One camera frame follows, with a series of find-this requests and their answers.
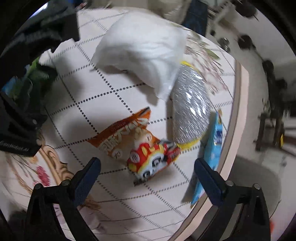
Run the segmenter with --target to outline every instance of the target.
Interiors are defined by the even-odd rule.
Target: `dark fabric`
[[[182,25],[205,36],[207,30],[207,4],[192,0]]]

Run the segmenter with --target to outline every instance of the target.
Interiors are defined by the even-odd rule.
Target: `snack packaging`
[[[219,110],[218,113],[216,113],[215,123],[210,132],[210,136],[207,141],[207,146],[205,147],[205,152],[203,155],[204,160],[207,162],[210,168],[212,168],[212,170],[214,171],[217,170],[219,160],[220,160],[221,150],[222,150],[223,126],[222,126],[222,121],[220,117],[221,115],[222,115],[222,112]],[[204,192],[205,192],[204,188],[198,181],[195,186],[195,191],[191,201],[191,206],[197,203],[197,201],[204,194]]]
[[[195,145],[206,132],[210,99],[205,83],[193,66],[182,62],[172,90],[173,140],[182,149]]]
[[[114,159],[124,162],[135,176],[135,185],[161,171],[180,155],[174,142],[159,140],[146,129],[149,107],[120,120],[88,140]]]

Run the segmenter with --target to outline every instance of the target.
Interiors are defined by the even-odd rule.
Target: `white plastic bag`
[[[182,29],[154,14],[130,12],[111,26],[91,62],[130,70],[167,100],[180,66],[186,38]]]

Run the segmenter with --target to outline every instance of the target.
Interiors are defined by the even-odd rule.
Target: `silver foil package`
[[[173,140],[182,149],[196,143],[209,125],[210,100],[203,78],[182,64],[173,91]]]

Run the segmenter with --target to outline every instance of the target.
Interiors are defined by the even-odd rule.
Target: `dotted grid pattern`
[[[183,151],[178,160],[161,174],[133,187],[133,175],[126,167],[86,142],[111,123],[147,105],[152,110],[147,128],[159,138],[167,138],[171,132],[170,100],[167,103],[157,100],[152,88],[129,74],[110,74],[90,63],[92,56],[89,53],[94,53],[98,41],[108,30],[106,26],[111,26],[124,14],[124,11],[113,9],[109,12],[101,9],[80,11],[81,41],[72,41],[68,43],[70,46],[62,46],[61,51],[54,54],[47,52],[41,57],[41,62],[54,65],[59,73],[50,94],[52,99],[46,105],[52,131],[57,135],[45,136],[45,139],[51,139],[53,143],[55,138],[62,140],[63,144],[54,148],[61,161],[68,163],[70,170],[78,171],[92,156],[100,158],[102,171],[91,194],[101,205],[100,220],[103,225],[108,227],[112,224],[106,234],[95,233],[100,240],[167,240],[190,213],[190,199],[184,200],[184,196],[192,179],[194,160],[200,155],[204,144],[199,142]],[[86,38],[89,36],[83,36],[86,27],[94,28],[94,33],[99,34]],[[221,64],[225,67],[223,81],[230,87],[228,91],[219,93],[220,96],[211,98],[213,108],[222,109],[226,133],[233,101],[234,59],[219,49],[213,51],[221,54],[220,58],[224,61]],[[72,70],[65,72],[61,61],[70,65]],[[148,101],[151,96],[154,97],[153,101]],[[75,166],[73,158],[80,168]]]

